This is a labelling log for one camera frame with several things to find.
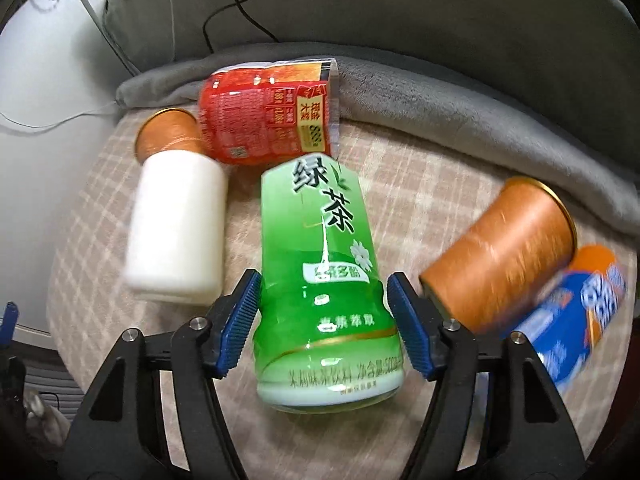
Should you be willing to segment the white plastic cup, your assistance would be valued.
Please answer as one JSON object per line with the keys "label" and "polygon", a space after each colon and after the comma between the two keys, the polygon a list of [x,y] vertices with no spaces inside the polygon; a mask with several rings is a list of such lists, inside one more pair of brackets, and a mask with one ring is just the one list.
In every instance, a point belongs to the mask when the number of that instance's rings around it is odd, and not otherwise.
{"label": "white plastic cup", "polygon": [[216,160],[183,150],[143,164],[124,279],[144,300],[208,307],[224,281],[228,176]]}

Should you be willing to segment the orange paper cup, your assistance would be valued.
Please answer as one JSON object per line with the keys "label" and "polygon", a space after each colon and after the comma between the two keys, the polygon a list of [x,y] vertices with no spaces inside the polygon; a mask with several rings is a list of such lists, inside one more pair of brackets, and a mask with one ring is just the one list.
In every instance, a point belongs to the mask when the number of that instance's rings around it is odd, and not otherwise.
{"label": "orange paper cup", "polygon": [[476,334],[496,332],[526,315],[577,246],[575,222],[559,195],[533,178],[512,177],[420,282],[442,315]]}
{"label": "orange paper cup", "polygon": [[183,108],[159,110],[138,130],[134,141],[134,157],[140,165],[151,156],[166,151],[206,155],[198,120]]}

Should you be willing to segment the grey blanket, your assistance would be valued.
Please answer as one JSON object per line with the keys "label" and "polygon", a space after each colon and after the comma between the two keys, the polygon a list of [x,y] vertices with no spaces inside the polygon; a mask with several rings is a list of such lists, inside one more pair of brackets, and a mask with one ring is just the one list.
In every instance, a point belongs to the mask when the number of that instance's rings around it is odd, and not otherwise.
{"label": "grey blanket", "polygon": [[639,233],[639,27],[625,0],[118,0],[126,107],[184,102],[216,68],[335,58],[344,116],[436,136]]}

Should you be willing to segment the blue bottle cup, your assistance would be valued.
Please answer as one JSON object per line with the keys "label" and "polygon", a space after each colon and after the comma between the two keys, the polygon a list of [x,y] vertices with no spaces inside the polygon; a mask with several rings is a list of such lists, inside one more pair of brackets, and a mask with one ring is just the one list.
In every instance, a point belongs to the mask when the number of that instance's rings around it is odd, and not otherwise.
{"label": "blue bottle cup", "polygon": [[555,288],[515,326],[533,345],[559,392],[585,366],[625,295],[614,252],[586,245],[561,272]]}

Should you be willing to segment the green tea bottle cup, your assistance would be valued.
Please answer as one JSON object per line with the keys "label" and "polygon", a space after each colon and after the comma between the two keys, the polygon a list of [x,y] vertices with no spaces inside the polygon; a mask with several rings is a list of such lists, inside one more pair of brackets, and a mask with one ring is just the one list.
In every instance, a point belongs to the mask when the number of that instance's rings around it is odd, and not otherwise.
{"label": "green tea bottle cup", "polygon": [[359,180],[325,154],[262,175],[258,396],[281,411],[381,402],[404,382],[404,352]]}

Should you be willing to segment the plaid beige tablecloth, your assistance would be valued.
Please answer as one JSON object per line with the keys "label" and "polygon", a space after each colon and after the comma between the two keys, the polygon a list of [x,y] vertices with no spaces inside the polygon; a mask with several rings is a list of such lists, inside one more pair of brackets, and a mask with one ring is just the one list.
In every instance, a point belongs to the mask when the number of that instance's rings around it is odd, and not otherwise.
{"label": "plaid beige tablecloth", "polygon": [[[122,278],[140,167],[134,138],[148,118],[122,118],[94,163],[56,248],[47,312],[58,353],[81,388],[129,327],[169,332],[185,306],[139,301]],[[494,200],[506,170],[378,126],[343,122],[341,162],[358,174],[382,276],[417,278]],[[564,402],[585,451],[596,444],[623,373],[634,317],[627,295]],[[253,479],[395,479],[433,387],[408,372],[392,398],[362,410],[295,415],[258,398],[253,352],[216,385],[242,464]]]}

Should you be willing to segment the orange paper cup left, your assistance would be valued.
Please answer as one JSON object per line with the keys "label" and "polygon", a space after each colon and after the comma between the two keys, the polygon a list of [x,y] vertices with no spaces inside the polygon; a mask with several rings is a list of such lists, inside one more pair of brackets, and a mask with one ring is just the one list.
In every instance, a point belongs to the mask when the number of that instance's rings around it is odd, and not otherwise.
{"label": "orange paper cup left", "polygon": [[138,130],[134,141],[134,157],[140,165],[151,156],[166,151],[206,155],[198,120],[183,108],[159,110]]}

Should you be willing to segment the orange paper cup right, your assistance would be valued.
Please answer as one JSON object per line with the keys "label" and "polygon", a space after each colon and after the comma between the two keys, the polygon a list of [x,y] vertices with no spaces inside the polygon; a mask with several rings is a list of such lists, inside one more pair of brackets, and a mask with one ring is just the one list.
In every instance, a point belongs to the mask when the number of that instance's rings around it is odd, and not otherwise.
{"label": "orange paper cup right", "polygon": [[496,332],[526,315],[577,246],[575,222],[559,195],[533,178],[512,177],[420,282],[442,315],[476,334]]}

